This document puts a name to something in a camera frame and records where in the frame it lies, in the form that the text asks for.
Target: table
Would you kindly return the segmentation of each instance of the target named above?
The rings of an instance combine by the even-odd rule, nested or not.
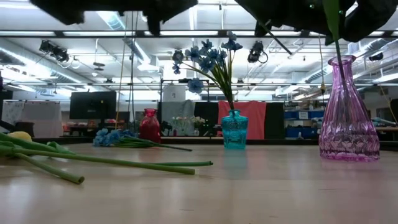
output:
[[[394,223],[398,154],[373,163],[321,160],[318,146],[172,149],[70,146],[146,162],[207,161],[197,175],[38,157],[86,181],[75,185],[18,160],[0,169],[2,224]]]

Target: fluorescent light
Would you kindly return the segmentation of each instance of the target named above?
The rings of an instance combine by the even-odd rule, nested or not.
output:
[[[281,35],[286,35],[286,36],[298,36],[301,34],[301,32],[294,32],[294,31],[271,31],[274,36],[281,36]]]
[[[18,35],[18,36],[55,36],[52,31],[0,31],[0,36]]]
[[[8,87],[13,87],[13,88],[17,88],[19,90],[24,90],[24,91],[29,91],[29,92],[36,92],[36,90],[34,90],[33,88],[31,88],[29,86],[25,86],[25,85],[18,85],[18,86],[8,85]]]
[[[254,31],[232,31],[235,35],[254,36]]]
[[[63,34],[65,36],[90,36],[90,35],[94,35],[94,36],[120,36],[120,37],[124,37],[125,35],[131,36],[131,35],[135,35],[135,32],[131,32],[131,31],[65,31],[63,32]]]
[[[195,18],[193,16],[194,11],[196,12],[195,6],[189,8],[189,28],[190,28],[190,30],[195,29]]]
[[[380,35],[383,35],[384,34],[384,31],[374,31],[374,32],[372,32],[371,34],[369,34],[369,36],[380,36]]]
[[[310,37],[318,37],[319,35],[320,35],[321,37],[325,36],[324,34],[319,34],[319,33],[317,33],[317,32],[310,32]]]
[[[377,78],[375,80],[373,80],[373,83],[380,83],[380,82],[386,82],[386,81],[390,81],[390,80],[394,80],[398,78],[398,73],[395,74],[391,74],[391,75],[384,75],[383,77]]]
[[[17,1],[6,1],[6,3],[0,4],[0,7],[6,9],[38,9],[38,7],[34,6],[29,2],[17,2]]]
[[[323,99],[327,100],[329,98],[330,98],[330,94],[326,94],[326,95],[323,95],[323,96],[320,95],[320,96],[316,97],[316,100],[323,100]]]
[[[176,36],[187,36],[187,35],[218,35],[218,31],[197,31],[197,30],[188,30],[188,31],[161,31],[161,35],[176,35]]]

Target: red vase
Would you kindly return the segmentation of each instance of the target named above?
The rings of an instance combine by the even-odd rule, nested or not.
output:
[[[155,114],[155,109],[145,109],[145,117],[139,125],[139,137],[160,143],[160,125]]]

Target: spotlight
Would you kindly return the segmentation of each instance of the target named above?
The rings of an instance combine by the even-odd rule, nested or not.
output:
[[[370,57],[369,57],[369,60],[370,60],[371,62],[373,62],[373,61],[382,60],[383,58],[384,58],[384,54],[381,52],[381,53],[379,53],[379,54],[370,56]]]
[[[265,55],[267,57],[267,59],[264,62],[260,61],[260,57],[262,55]],[[256,63],[256,62],[267,63],[268,62],[268,55],[264,52],[264,46],[262,44],[262,41],[256,41],[254,43],[252,49],[250,49],[250,53],[248,56],[248,62],[249,63]]]
[[[69,61],[69,55],[67,52],[68,50],[66,49],[61,49],[60,47],[54,47],[50,56],[55,58],[59,62],[65,63]]]
[[[181,62],[184,59],[184,54],[181,50],[174,50],[172,58],[174,62]]]
[[[104,81],[104,83],[114,83],[114,81],[112,81],[112,78],[106,78],[106,81]]]
[[[243,82],[243,79],[242,79],[242,78],[239,78],[238,81],[237,81],[237,83],[244,83],[244,82]]]
[[[48,40],[42,40],[39,51],[50,54],[55,60],[65,63],[69,61],[68,50],[59,46],[53,45]]]

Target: green flower stem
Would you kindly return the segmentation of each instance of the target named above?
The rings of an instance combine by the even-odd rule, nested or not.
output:
[[[198,167],[198,166],[211,166],[213,162],[146,162],[146,164],[162,165],[162,166],[180,166],[180,167]]]
[[[175,147],[175,146],[168,146],[168,145],[164,145],[164,144],[159,144],[153,141],[149,141],[149,140],[145,140],[145,139],[138,139],[138,138],[134,138],[134,137],[128,137],[128,138],[122,138],[120,139],[119,144],[115,144],[115,146],[131,146],[131,147],[135,147],[136,143],[139,143],[140,145],[142,145],[142,143],[147,143],[148,147],[165,147],[165,148],[169,148],[169,149],[178,149],[178,150],[183,150],[183,151],[188,151],[188,152],[192,152],[192,149],[185,149],[182,147]]]
[[[77,176],[77,175],[73,175],[71,173],[62,171],[60,169],[57,169],[55,167],[49,166],[47,164],[44,164],[43,162],[39,162],[35,159],[30,158],[29,156],[25,156],[24,154],[21,153],[15,153],[14,156],[25,160],[26,162],[35,165],[53,175],[56,175],[57,177],[63,178],[65,180],[69,180],[70,182],[73,182],[75,184],[81,184],[83,183],[83,181],[85,181],[85,177],[83,176]]]
[[[14,138],[14,137],[11,137],[11,136],[9,136],[7,134],[3,134],[3,133],[0,133],[0,141],[12,142],[15,145],[21,146],[26,149],[35,149],[35,150],[41,150],[41,151],[47,151],[47,152],[60,152],[60,153],[67,153],[67,154],[75,154],[74,152],[71,152],[69,150],[62,149],[60,146],[58,146],[60,149],[57,149],[56,147],[48,146],[45,144]]]
[[[194,169],[181,168],[181,167],[170,167],[170,166],[161,166],[161,165],[152,165],[145,164],[140,162],[131,162],[131,161],[123,161],[117,159],[103,159],[91,156],[80,156],[80,155],[70,155],[70,154],[61,154],[56,152],[44,152],[30,149],[16,149],[11,147],[0,147],[0,154],[2,155],[14,155],[15,153],[22,153],[28,155],[38,155],[38,156],[49,156],[49,157],[57,157],[63,159],[73,159],[78,161],[88,161],[88,162],[101,162],[106,164],[114,164],[120,166],[130,166],[130,167],[138,167],[145,169],[153,169],[153,170],[161,170],[167,172],[177,172],[181,174],[195,174]]]

